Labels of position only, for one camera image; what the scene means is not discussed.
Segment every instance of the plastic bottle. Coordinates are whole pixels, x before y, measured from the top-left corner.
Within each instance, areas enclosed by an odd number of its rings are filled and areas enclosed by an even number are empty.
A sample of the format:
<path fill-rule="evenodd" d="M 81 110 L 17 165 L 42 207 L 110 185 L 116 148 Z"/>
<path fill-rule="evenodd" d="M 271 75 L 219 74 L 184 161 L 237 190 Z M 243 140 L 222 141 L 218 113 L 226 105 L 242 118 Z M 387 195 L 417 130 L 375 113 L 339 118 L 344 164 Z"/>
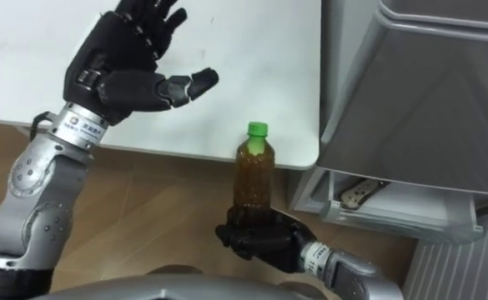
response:
<path fill-rule="evenodd" d="M 253 228 L 269 222 L 275 152 L 266 141 L 268 124 L 250 122 L 249 138 L 236 153 L 234 201 L 230 222 L 240 228 Z"/>

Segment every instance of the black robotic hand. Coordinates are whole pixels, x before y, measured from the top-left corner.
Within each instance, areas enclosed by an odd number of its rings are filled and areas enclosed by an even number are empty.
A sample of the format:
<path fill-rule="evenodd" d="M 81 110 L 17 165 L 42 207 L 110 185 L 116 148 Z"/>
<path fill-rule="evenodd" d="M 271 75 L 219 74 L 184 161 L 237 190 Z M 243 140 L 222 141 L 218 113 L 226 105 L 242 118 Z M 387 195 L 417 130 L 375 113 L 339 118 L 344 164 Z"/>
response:
<path fill-rule="evenodd" d="M 231 220 L 233 209 L 227 212 Z M 300 256 L 304 246 L 316 236 L 297 219 L 273 209 L 268 226 L 241 228 L 227 221 L 216 227 L 216 235 L 225 247 L 241 258 L 257 257 L 285 273 L 301 273 Z"/>
<path fill-rule="evenodd" d="M 186 20 L 177 0 L 121 0 L 86 37 L 66 71 L 63 98 L 116 125 L 131 112 L 178 108 L 213 87 L 218 74 L 206 68 L 168 79 L 155 73 L 174 30 Z"/>

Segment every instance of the cable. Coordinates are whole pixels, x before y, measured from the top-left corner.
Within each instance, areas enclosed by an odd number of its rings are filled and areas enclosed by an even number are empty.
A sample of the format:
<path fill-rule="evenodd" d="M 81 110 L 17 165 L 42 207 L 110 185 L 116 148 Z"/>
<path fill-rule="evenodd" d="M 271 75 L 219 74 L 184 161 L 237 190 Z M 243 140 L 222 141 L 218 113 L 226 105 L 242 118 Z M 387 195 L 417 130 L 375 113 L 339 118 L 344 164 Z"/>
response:
<path fill-rule="evenodd" d="M 35 137 L 36 134 L 38 134 L 38 125 L 39 123 L 43 121 L 49 121 L 52 122 L 51 118 L 49 117 L 50 112 L 42 112 L 38 114 L 36 117 L 33 119 L 33 124 L 30 126 L 30 135 L 29 135 L 29 140 L 32 141 Z"/>

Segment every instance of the wooden floor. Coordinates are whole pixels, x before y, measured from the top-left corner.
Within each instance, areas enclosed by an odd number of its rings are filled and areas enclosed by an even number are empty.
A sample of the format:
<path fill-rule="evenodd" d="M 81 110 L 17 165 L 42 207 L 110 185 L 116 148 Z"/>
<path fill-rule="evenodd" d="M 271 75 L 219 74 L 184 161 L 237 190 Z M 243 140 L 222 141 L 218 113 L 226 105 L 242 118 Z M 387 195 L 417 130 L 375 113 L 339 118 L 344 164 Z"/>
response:
<path fill-rule="evenodd" d="M 27 139 L 0 126 L 0 202 L 9 168 Z M 214 235 L 232 201 L 233 166 L 186 158 L 98 149 L 86 187 L 74 210 L 74 229 L 55 272 L 53 290 L 108 278 L 147 273 L 167 264 L 189 264 L 209 274 L 270 283 L 302 281 L 268 265 L 240 259 Z M 275 174 L 273 203 L 286 210 L 285 174 Z M 402 283 L 414 241 L 409 238 L 322 223 L 291 212 L 318 238 L 380 266 Z M 327 292 L 330 299 L 337 299 Z"/>

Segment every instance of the brown liquid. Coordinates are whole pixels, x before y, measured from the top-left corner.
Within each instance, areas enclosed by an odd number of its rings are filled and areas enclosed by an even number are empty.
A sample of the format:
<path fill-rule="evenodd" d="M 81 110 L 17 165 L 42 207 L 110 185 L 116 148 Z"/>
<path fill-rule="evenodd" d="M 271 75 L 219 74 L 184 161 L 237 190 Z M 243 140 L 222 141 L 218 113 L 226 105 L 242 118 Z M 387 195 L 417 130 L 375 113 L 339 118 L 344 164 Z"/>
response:
<path fill-rule="evenodd" d="M 237 227 L 253 228 L 269 222 L 275 153 L 264 142 L 264 152 L 257 155 L 249 153 L 248 141 L 238 147 L 234 202 L 229 213 L 230 222 Z"/>

